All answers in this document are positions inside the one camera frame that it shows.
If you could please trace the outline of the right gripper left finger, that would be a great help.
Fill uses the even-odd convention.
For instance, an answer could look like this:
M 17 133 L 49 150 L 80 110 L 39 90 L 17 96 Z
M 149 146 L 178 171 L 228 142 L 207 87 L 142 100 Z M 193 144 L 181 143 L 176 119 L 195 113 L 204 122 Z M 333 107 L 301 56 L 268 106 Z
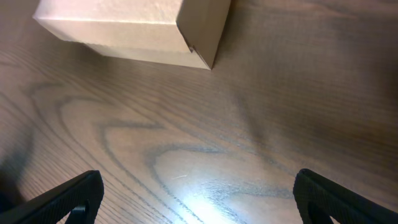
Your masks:
M 104 195 L 98 170 L 86 171 L 26 203 L 1 212 L 1 223 L 94 224 Z

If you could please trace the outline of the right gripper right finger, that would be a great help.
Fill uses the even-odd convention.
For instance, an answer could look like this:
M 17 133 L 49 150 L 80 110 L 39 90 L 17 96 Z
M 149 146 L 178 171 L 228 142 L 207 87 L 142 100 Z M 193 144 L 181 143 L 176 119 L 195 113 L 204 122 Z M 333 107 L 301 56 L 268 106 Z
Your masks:
M 397 213 L 313 172 L 301 169 L 293 187 L 304 223 L 397 223 Z

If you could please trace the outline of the brown cardboard box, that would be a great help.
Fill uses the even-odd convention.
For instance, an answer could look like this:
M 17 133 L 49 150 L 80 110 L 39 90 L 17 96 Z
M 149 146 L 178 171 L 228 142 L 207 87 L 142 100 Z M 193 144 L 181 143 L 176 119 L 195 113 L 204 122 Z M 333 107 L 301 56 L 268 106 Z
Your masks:
M 230 0 L 41 0 L 34 19 L 101 55 L 210 70 Z

